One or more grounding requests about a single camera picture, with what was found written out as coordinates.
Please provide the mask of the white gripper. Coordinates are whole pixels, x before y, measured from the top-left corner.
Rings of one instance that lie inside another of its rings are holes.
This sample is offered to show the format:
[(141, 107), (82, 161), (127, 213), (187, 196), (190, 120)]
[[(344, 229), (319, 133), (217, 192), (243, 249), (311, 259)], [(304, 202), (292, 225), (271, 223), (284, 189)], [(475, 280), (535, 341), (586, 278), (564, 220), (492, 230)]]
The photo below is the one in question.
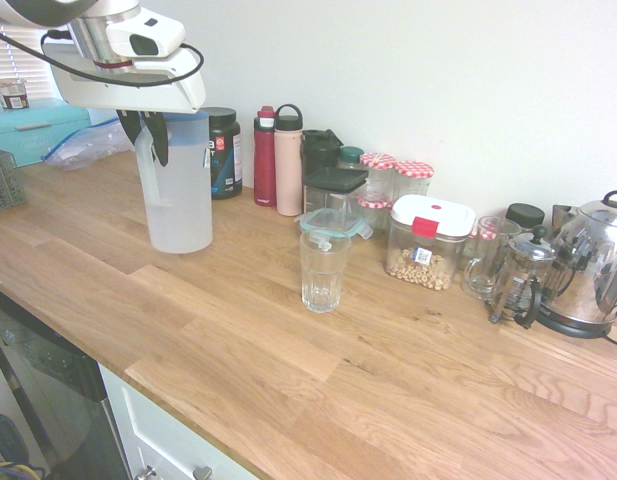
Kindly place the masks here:
[(124, 73), (98, 70), (72, 43), (47, 43), (42, 51), (53, 60), (101, 79), (97, 82), (55, 65), (51, 67), (59, 93), (67, 103), (117, 110), (117, 117), (132, 145), (141, 133), (137, 111), (146, 111), (142, 113), (143, 121), (162, 167), (168, 164), (168, 130), (163, 113), (194, 114), (206, 99), (199, 67), (202, 59), (189, 49), (179, 48), (166, 58), (136, 59), (132, 68)]

